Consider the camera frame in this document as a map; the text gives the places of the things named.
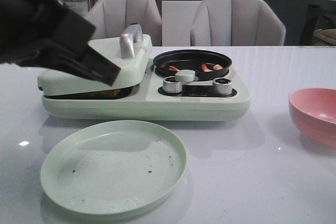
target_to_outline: gray chair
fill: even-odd
[[[203,0],[192,46],[283,46],[286,28],[263,0]]]
[[[138,23],[154,46],[161,42],[162,20],[155,0],[98,0],[86,19],[96,26],[91,39],[119,37],[131,23]]]

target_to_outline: table surface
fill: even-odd
[[[154,47],[152,56],[173,49]],[[114,222],[67,213],[46,196],[39,178],[56,144],[103,121],[49,115],[37,89],[42,69],[0,65],[0,223],[336,223],[336,150],[302,135],[288,111],[294,90],[336,88],[336,48],[199,49],[233,60],[251,107],[231,122],[155,121],[184,142],[186,173],[164,203]]]

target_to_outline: bowl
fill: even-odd
[[[289,95],[295,126],[307,137],[336,147],[336,89],[306,88]]]

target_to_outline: kitchen counter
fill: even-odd
[[[177,48],[154,47],[152,56],[172,49]],[[186,173],[154,210],[114,222],[66,212],[46,196],[39,178],[55,145],[103,121],[49,115],[37,88],[42,69],[0,65],[0,222],[334,224],[336,150],[300,134],[289,115],[288,95],[305,87],[336,89],[336,48],[199,49],[232,59],[250,89],[251,107],[231,122],[155,121],[184,142]]]

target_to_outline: sandwich maker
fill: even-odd
[[[230,121],[242,117],[251,96],[222,54],[168,51],[151,59],[152,43],[140,25],[89,46],[121,68],[112,86],[45,70],[38,78],[45,109],[70,119]]]

